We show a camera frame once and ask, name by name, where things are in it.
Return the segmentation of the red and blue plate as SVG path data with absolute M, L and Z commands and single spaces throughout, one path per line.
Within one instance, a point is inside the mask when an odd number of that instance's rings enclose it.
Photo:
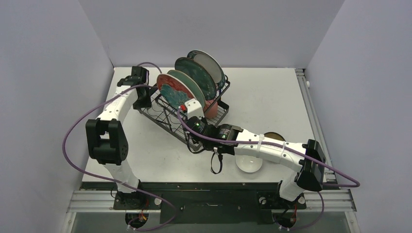
M 194 94 L 185 84 L 169 74 L 159 74 L 156 84 L 160 94 L 175 109 L 195 98 Z

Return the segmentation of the light teal flower plate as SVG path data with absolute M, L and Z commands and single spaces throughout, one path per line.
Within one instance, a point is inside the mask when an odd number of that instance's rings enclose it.
M 194 95 L 194 97 L 200 102 L 201 106 L 204 107 L 206 99 L 199 85 L 186 73 L 179 70 L 169 70 L 167 74 L 174 76 L 179 81 L 181 81 Z

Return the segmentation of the blue glazed plate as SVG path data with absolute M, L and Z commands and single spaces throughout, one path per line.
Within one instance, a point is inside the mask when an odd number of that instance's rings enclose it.
M 202 65 L 190 58 L 180 57 L 175 61 L 174 67 L 190 76 L 198 84 L 206 100 L 215 99 L 216 84 Z

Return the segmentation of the large pink mug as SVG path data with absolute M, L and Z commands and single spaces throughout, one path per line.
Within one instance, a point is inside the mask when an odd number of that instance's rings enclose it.
M 215 99 L 206 100 L 204 107 L 204 116 L 208 119 L 213 119 L 218 114 L 218 103 L 215 102 Z

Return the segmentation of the green rimmed white plate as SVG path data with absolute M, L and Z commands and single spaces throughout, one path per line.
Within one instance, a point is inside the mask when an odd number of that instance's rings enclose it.
M 211 55 L 201 50 L 192 50 L 187 54 L 187 57 L 202 65 L 219 89 L 224 87 L 225 74 L 223 69 Z

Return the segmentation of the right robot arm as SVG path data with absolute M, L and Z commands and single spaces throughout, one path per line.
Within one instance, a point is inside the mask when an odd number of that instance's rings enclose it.
M 321 164 L 325 156 L 315 140 L 279 141 L 230 124 L 215 127 L 196 116 L 186 120 L 184 128 L 205 150 L 218 155 L 251 156 L 292 170 L 293 174 L 280 182 L 274 194 L 274 201 L 280 207 L 287 207 L 305 190 L 320 192 L 323 189 L 325 168 Z

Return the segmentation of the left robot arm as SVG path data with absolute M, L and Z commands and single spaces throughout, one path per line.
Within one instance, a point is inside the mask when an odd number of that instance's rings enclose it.
M 86 122 L 86 138 L 90 158 L 103 165 L 118 185 L 118 191 L 127 194 L 126 203 L 134 209 L 144 205 L 145 195 L 136 189 L 139 179 L 127 161 L 128 141 L 122 126 L 131 109 L 151 108 L 148 86 L 149 72 L 134 66 L 131 74 L 118 81 L 114 100 L 105 105 L 96 119 Z

